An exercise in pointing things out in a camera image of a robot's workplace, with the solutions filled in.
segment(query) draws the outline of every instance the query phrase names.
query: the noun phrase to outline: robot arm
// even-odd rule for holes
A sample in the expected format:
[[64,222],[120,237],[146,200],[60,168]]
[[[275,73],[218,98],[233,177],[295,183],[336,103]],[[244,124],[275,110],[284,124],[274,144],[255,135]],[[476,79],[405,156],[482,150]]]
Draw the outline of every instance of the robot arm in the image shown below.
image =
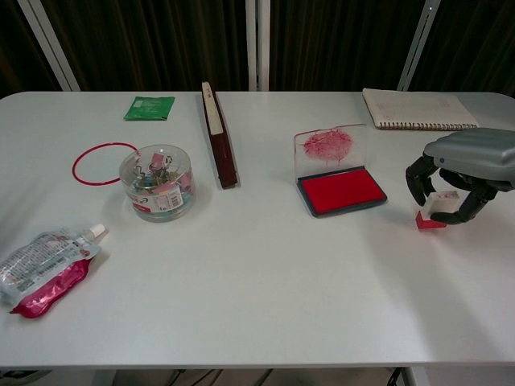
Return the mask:
[[431,175],[453,187],[470,191],[458,211],[436,212],[431,219],[445,224],[472,220],[498,191],[515,187],[515,132],[498,129],[467,129],[429,143],[422,157],[406,169],[406,181],[418,205],[435,189]]

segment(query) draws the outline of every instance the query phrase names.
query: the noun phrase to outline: dark curtain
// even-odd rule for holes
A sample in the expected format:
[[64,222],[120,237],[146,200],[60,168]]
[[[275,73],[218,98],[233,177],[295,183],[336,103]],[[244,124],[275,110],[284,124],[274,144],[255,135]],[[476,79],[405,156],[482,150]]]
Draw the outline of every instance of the dark curtain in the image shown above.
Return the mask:
[[0,1],[0,98],[61,90],[16,0]]
[[270,89],[396,89],[424,0],[271,0]]
[[43,0],[82,90],[249,88],[242,0]]
[[442,0],[410,89],[515,97],[515,1]]

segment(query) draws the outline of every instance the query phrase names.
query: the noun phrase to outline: spiral notebook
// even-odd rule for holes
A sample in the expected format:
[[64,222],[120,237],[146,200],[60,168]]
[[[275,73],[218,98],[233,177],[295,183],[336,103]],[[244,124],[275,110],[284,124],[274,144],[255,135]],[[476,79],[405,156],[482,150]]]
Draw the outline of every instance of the spiral notebook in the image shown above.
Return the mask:
[[442,131],[478,127],[454,95],[363,88],[363,97],[378,129]]

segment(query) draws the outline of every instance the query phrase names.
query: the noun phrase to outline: notebook spiral binding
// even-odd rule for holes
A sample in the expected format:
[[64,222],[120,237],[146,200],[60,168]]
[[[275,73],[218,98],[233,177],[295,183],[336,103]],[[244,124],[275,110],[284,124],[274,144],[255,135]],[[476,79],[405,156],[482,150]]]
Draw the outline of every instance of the notebook spiral binding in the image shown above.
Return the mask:
[[463,130],[477,127],[468,124],[413,123],[413,122],[381,122],[380,129],[409,129],[409,130]]

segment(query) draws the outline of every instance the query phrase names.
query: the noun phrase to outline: white table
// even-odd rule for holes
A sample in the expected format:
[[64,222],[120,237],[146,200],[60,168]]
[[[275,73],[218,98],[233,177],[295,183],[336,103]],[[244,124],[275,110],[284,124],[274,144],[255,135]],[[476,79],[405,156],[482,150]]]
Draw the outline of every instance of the white table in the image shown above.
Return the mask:
[[[175,96],[168,121],[125,122],[134,96]],[[515,101],[458,94],[515,129]],[[326,219],[294,187],[294,134],[371,123],[356,92],[220,92],[241,187],[216,183],[196,92],[25,92],[0,101],[0,256],[39,232],[103,223],[105,253],[39,320],[0,307],[0,367],[310,367],[515,363],[515,192],[468,224],[419,232],[404,170],[444,133],[370,128],[389,202]],[[120,183],[72,178],[102,142],[170,143],[192,159],[185,217],[140,220]],[[84,161],[109,178],[127,150]]]

